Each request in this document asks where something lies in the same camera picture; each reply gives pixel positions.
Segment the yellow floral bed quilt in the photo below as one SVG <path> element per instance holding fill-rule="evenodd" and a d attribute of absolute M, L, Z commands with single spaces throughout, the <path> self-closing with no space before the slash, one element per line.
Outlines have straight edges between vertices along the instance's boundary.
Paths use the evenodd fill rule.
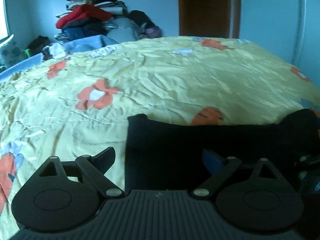
<path fill-rule="evenodd" d="M 51 59 L 1 81 L 1 152 L 18 150 L 18 171 L 1 205 L 1 239 L 18 226 L 17 191 L 51 156 L 63 161 L 116 150 L 107 178 L 125 185 L 128 117 L 189 125 L 205 107 L 227 124 L 268 124 L 319 109 L 319 88 L 298 68 L 245 40 L 225 50 L 192 37 L 125 42 Z"/>

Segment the green plastic chair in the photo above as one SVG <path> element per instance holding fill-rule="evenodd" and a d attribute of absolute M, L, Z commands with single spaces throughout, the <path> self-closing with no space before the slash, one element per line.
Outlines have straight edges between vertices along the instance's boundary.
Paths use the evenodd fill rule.
<path fill-rule="evenodd" d="M 26 49 L 23 51 L 25 58 L 30 58 L 32 56 L 32 53 L 30 51 L 30 49 Z"/>

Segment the window with frame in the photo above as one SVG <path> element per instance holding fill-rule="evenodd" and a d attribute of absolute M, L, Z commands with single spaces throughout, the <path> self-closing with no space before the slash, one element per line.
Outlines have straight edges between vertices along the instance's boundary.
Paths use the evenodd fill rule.
<path fill-rule="evenodd" d="M 0 0 L 0 41 L 4 42 L 10 36 L 7 17 L 7 0 Z"/>

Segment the floral pillow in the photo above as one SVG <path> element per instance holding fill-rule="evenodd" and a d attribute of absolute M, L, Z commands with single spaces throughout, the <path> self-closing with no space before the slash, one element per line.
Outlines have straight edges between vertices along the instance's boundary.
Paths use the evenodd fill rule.
<path fill-rule="evenodd" d="M 14 35 L 9 36 L 1 43 L 1 67 L 10 68 L 25 59 L 24 51 L 17 46 Z"/>

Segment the dark bag on chair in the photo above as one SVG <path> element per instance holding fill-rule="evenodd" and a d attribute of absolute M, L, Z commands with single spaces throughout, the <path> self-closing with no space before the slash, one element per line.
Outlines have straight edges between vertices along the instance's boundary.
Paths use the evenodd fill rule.
<path fill-rule="evenodd" d="M 27 48 L 29 50 L 30 55 L 34 56 L 40 53 L 43 50 L 43 48 L 48 45 L 50 45 L 49 37 L 39 35 L 28 45 Z"/>

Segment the black pants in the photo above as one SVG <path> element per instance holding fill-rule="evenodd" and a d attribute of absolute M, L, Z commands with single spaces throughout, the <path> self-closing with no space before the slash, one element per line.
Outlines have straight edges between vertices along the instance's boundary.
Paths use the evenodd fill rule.
<path fill-rule="evenodd" d="M 193 189 L 227 157 L 246 165 L 266 158 L 292 182 L 301 157 L 319 158 L 319 117 L 310 109 L 268 125 L 182 126 L 145 114 L 128 122 L 125 191 Z"/>

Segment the brown wooden door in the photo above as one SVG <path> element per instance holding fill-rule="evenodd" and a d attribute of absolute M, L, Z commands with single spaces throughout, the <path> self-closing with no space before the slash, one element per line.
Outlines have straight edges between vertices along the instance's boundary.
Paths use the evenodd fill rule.
<path fill-rule="evenodd" d="M 238 38 L 241 0 L 178 0 L 181 36 Z"/>

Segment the white wardrobe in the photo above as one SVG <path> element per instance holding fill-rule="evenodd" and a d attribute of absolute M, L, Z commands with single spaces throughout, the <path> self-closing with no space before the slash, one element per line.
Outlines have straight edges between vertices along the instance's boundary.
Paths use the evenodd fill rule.
<path fill-rule="evenodd" d="M 319 85 L 319 0 L 241 0 L 240 34 Z"/>

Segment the pile of clothes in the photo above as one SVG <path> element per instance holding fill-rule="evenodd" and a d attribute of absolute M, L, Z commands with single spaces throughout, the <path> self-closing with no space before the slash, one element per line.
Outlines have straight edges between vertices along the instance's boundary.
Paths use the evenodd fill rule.
<path fill-rule="evenodd" d="M 161 28 L 145 12 L 128 11 L 119 0 L 67 0 L 66 12 L 56 18 L 60 32 L 55 43 L 47 42 L 42 48 L 44 60 L 162 36 Z"/>

